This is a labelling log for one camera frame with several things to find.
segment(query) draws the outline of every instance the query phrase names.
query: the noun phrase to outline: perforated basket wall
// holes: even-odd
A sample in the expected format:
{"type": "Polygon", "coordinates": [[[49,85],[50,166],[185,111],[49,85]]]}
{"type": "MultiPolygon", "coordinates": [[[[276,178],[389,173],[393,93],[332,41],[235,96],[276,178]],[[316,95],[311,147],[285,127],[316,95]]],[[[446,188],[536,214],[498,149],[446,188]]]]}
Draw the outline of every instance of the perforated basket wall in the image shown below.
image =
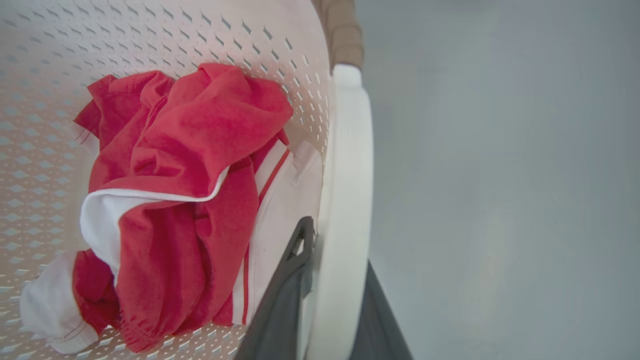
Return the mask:
{"type": "Polygon", "coordinates": [[[79,205],[93,158],[66,130],[102,76],[159,69],[179,78],[202,62],[229,63],[282,85],[295,109],[286,130],[321,152],[328,129],[328,56],[308,1],[2,1],[0,179],[3,213],[0,356],[44,359],[218,359],[233,356],[242,327],[208,325],[130,353],[113,329],[80,354],[33,340],[18,299],[67,249],[83,249],[79,205]]]}

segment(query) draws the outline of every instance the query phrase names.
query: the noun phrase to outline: red garment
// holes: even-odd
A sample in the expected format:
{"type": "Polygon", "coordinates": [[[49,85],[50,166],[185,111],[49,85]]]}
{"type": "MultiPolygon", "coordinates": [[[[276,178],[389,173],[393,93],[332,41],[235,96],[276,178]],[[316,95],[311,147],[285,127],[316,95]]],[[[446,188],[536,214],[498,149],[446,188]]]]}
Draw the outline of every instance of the red garment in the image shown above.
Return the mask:
{"type": "Polygon", "coordinates": [[[100,139],[90,193],[205,198],[229,167],[211,200],[157,200],[118,218],[119,267],[96,249],[77,257],[83,318],[98,333],[120,329],[134,352],[203,326],[228,302],[258,209],[255,169],[293,113],[276,83],[228,65],[203,64],[172,84],[160,72],[107,76],[76,118],[100,139]]]}

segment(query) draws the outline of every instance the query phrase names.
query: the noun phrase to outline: laundry basket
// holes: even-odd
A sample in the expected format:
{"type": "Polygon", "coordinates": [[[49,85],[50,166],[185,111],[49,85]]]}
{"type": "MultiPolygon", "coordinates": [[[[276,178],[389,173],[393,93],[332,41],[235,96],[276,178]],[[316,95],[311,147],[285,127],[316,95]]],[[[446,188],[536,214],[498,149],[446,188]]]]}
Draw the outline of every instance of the laundry basket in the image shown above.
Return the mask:
{"type": "Polygon", "coordinates": [[[6,0],[0,17],[2,358],[225,359],[237,352],[244,327],[210,324],[142,354],[107,329],[86,351],[62,356],[34,340],[19,316],[24,285],[64,250],[87,248],[78,218],[96,154],[68,131],[90,100],[86,86],[154,69],[179,78],[203,62],[280,83],[294,108],[285,127],[292,146],[306,140],[323,154],[313,287],[299,341],[308,358],[348,356],[372,193],[371,114],[353,0],[6,0]]]}

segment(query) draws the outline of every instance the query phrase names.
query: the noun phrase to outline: clothing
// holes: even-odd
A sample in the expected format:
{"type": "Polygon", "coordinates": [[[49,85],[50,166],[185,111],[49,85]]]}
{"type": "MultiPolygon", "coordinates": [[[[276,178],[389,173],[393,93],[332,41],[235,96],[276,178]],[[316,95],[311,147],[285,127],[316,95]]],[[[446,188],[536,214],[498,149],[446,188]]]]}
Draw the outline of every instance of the clothing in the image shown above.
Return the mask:
{"type": "MultiPolygon", "coordinates": [[[[240,269],[264,272],[255,268],[254,242],[256,249],[274,239],[286,243],[300,217],[317,214],[319,154],[301,145],[298,165],[306,170],[291,166],[296,161],[282,131],[292,115],[286,97],[276,83],[220,64],[203,64],[175,84],[160,72],[108,76],[89,91],[93,101],[76,123],[100,146],[80,219],[91,249],[62,255],[60,266],[47,267],[25,287],[25,326],[68,354],[111,325],[139,352],[214,317],[237,320],[240,269]],[[274,157],[282,161],[273,163],[274,157]],[[262,174],[269,174],[264,183],[262,174]],[[269,178],[274,187],[266,186],[269,178]],[[273,194],[285,191],[280,184],[309,194],[275,200],[273,194]],[[263,226],[256,216],[275,204],[291,207],[281,219],[268,218],[284,229],[292,224],[282,239],[256,233],[263,226]],[[56,305],[64,308],[60,316],[45,322],[33,316],[49,307],[42,295],[63,300],[56,305]],[[80,328],[82,336],[73,337],[80,328]]],[[[260,299],[261,286],[242,298],[260,299]]]]}

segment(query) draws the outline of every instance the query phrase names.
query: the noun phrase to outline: gray floor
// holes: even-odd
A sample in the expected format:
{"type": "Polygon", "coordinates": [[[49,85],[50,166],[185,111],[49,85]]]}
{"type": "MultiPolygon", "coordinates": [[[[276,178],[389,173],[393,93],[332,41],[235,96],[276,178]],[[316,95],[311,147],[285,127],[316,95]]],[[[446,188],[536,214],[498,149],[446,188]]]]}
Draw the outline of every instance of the gray floor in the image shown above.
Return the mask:
{"type": "Polygon", "coordinates": [[[416,359],[640,359],[640,1],[359,0],[416,359]]]}

